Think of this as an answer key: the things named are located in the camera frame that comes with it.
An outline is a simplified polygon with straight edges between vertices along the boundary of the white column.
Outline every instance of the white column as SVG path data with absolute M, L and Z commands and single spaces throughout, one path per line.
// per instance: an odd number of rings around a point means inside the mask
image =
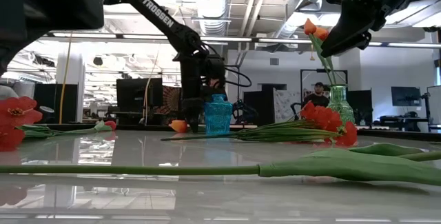
M 83 120 L 83 99 L 85 81 L 85 61 L 90 56 L 88 49 L 82 44 L 74 43 L 70 48 L 70 58 L 66 84 L 78 85 L 78 96 L 76 100 L 76 121 Z M 57 83 L 62 84 L 64 80 L 66 62 L 68 60 L 68 46 L 58 54 L 57 61 Z

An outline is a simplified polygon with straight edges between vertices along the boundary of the wall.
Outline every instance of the wall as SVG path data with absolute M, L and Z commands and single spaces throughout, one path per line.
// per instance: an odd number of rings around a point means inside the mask
M 429 34 L 419 41 L 431 43 Z M 372 88 L 373 118 L 383 115 L 400 115 L 405 111 L 392 106 L 391 86 L 420 87 L 421 93 L 435 83 L 433 50 L 409 48 L 367 48 L 360 52 L 361 88 Z M 418 116 L 425 116 L 421 108 L 409 108 Z
M 430 34 L 419 41 L 431 43 Z M 296 52 L 248 52 L 241 72 L 249 76 L 253 82 L 250 88 L 242 91 L 258 90 L 259 83 L 286 83 L 288 90 L 300 91 L 300 69 L 322 68 L 317 56 L 311 61 L 311 53 L 298 54 Z M 237 51 L 228 53 L 229 64 L 237 57 Z M 269 58 L 279 58 L 279 66 L 269 65 Z M 435 84 L 435 69 L 433 66 L 433 50 L 409 48 L 367 48 L 366 50 L 353 49 L 334 59 L 336 69 L 348 70 L 350 90 L 372 89 L 374 120 L 382 115 L 404 114 L 401 107 L 392 106 L 391 86 L 420 87 L 421 93 L 426 92 L 428 86 Z M 325 74 L 319 78 L 323 83 L 328 82 Z M 237 81 L 231 73 L 230 81 Z M 311 82 L 317 81 L 316 75 Z M 235 102 L 237 87 L 227 86 L 229 100 Z M 421 108 L 409 108 L 419 116 L 425 116 L 424 104 Z
M 230 50 L 228 52 L 229 64 L 233 64 L 237 57 L 237 51 Z M 270 65 L 270 58 L 279 58 L 279 65 Z M 297 52 L 262 52 L 249 51 L 243 61 L 240 72 L 246 74 L 252 80 L 252 87 L 241 88 L 240 97 L 243 97 L 242 91 L 257 91 L 260 83 L 284 83 L 287 84 L 288 90 L 295 90 L 300 93 L 300 69 L 318 69 L 322 68 L 321 62 L 317 55 L 314 54 L 315 61 L 311 60 L 311 53 L 298 54 Z M 334 59 L 334 67 L 338 69 L 338 60 Z M 229 81 L 237 82 L 237 78 L 231 72 L 228 72 Z M 312 72 L 304 81 L 308 83 L 322 81 L 327 83 L 326 74 L 316 74 Z M 247 84 L 245 79 L 241 79 L 242 84 Z M 228 99 L 231 102 L 237 101 L 237 87 L 227 85 Z

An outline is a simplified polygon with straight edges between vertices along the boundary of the yellow cable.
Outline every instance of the yellow cable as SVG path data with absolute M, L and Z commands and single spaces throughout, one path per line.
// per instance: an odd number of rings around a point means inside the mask
M 72 44 L 72 32 L 70 33 L 69 37 L 69 46 L 68 46 L 68 58 L 66 60 L 66 67 L 64 69 L 64 80 L 63 80 L 63 87 L 61 87 L 61 98 L 60 98 L 60 116 L 59 116 L 59 122 L 58 124 L 61 124 L 63 120 L 63 100 L 64 100 L 64 89 L 66 87 L 66 79 L 68 77 L 68 67 L 69 67 L 69 59 L 70 59 L 70 45 Z

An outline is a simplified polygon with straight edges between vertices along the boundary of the blue glass vase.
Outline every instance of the blue glass vase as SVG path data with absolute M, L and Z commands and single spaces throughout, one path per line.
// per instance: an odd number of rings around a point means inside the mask
M 205 103 L 205 131 L 207 134 L 229 133 L 233 105 L 225 100 L 224 94 L 214 94 L 211 103 Z

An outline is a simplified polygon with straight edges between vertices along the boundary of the glass vase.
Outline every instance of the glass vase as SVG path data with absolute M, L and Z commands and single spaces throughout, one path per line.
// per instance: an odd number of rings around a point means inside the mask
M 328 108 L 340 114 L 343 125 L 345 125 L 347 121 L 351 121 L 355 124 L 356 120 L 353 117 L 352 107 L 346 101 L 346 86 L 331 85 L 330 88 Z
M 207 134 L 229 133 L 233 105 L 225 101 L 224 94 L 214 94 L 211 103 L 205 103 L 205 131 Z

